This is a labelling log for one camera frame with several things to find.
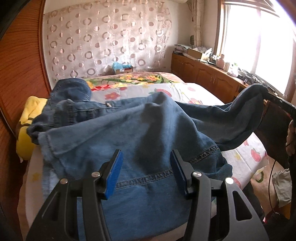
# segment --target wooden cabinet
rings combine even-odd
[[[207,89],[223,103],[229,103],[246,87],[241,80],[227,75],[215,66],[185,56],[173,54],[171,71],[184,82],[196,83]]]

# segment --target blue gripper pad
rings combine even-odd
[[[177,149],[170,153],[170,164],[180,192],[186,199],[189,199],[194,191],[191,180],[191,174],[194,172],[193,167],[189,162],[183,161]]]
[[[113,157],[109,161],[108,166],[105,170],[105,172],[107,173],[107,177],[104,177],[104,175],[102,177],[103,179],[105,179],[105,185],[106,185],[105,198],[106,199],[108,199],[114,192],[115,185],[117,183],[118,176],[122,167],[122,163],[123,163],[123,153],[121,150],[117,149],[114,152]]]

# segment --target white floral bed sheet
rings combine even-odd
[[[223,103],[203,87],[194,83],[161,83],[145,85],[129,85],[92,91],[92,101],[105,103],[106,100],[120,100],[133,97],[145,97],[155,92],[164,92],[173,100],[203,105],[222,105]],[[222,152],[227,162],[233,166],[233,180],[243,189],[256,171],[268,164],[265,148],[258,137],[251,136],[234,150]],[[24,175],[23,186],[20,191],[19,219],[23,238],[26,237],[37,212],[43,204],[41,180],[43,157],[37,147],[28,164]],[[212,216],[216,214],[215,200],[212,202]],[[186,225],[158,236],[151,240],[176,240],[184,234]]]

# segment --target patterned wall covering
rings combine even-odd
[[[95,77],[112,73],[114,61],[137,71],[165,71],[165,43],[172,25],[164,2],[94,1],[45,14],[44,54],[49,77]]]

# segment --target yellow object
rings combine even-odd
[[[25,108],[16,127],[16,152],[23,160],[30,160],[35,147],[27,134],[27,128],[32,124],[32,120],[41,114],[46,101],[47,99],[30,96],[25,103]]]

